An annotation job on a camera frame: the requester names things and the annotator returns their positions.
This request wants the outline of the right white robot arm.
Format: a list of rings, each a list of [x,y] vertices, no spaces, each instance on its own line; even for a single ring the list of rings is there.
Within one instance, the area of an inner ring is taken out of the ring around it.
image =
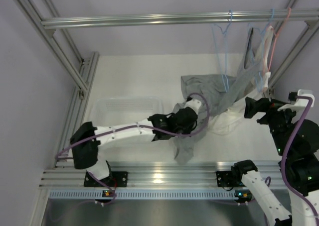
[[[319,224],[319,126],[306,115],[313,106],[310,94],[290,94],[293,104],[275,99],[245,99],[245,118],[257,113],[264,116],[258,124],[270,129],[277,153],[281,156],[280,172],[288,189],[291,210],[277,199],[261,177],[252,160],[236,162],[232,179],[244,185],[262,209],[270,226],[317,226]]]

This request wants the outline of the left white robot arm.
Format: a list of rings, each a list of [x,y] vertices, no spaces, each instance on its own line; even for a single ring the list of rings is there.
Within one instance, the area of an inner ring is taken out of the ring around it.
[[[107,160],[102,158],[102,150],[190,134],[197,126],[197,119],[198,109],[186,106],[176,113],[155,114],[134,124],[101,127],[85,122],[70,139],[74,168],[86,170],[100,185],[107,186],[113,174]]]

